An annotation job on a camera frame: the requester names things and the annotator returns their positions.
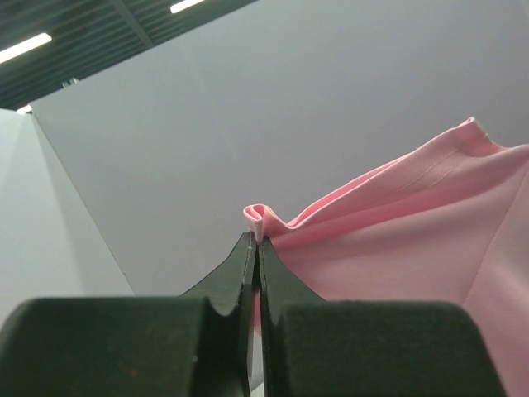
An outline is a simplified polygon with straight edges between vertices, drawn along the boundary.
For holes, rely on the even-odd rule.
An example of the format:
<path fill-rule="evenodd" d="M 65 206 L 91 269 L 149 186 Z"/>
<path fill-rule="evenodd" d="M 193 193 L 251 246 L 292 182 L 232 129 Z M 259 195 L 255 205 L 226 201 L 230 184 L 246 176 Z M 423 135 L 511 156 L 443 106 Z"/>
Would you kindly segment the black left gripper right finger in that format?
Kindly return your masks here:
<path fill-rule="evenodd" d="M 481 334 L 442 302 L 328 302 L 279 259 L 258 256 L 268 396 L 503 396 Z"/>

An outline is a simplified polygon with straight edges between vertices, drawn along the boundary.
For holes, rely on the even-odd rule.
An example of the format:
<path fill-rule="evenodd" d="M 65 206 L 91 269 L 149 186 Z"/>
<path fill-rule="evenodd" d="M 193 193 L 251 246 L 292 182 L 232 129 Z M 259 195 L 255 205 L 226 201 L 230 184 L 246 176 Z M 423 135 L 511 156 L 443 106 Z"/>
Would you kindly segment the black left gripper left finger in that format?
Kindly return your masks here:
<path fill-rule="evenodd" d="M 4 396 L 247 396 L 253 237 L 179 296 L 40 298 L 1 331 Z"/>

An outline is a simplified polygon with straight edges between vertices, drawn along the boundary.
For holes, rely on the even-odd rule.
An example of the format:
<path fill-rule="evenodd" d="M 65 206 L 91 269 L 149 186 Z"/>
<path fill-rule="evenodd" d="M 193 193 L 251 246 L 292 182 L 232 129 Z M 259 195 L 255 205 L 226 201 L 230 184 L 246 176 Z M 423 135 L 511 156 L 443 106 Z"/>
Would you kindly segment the pink t shirt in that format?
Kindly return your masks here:
<path fill-rule="evenodd" d="M 528 393 L 528 147 L 474 119 L 318 199 L 244 215 L 328 300 L 444 300 L 478 324 L 511 396 Z"/>

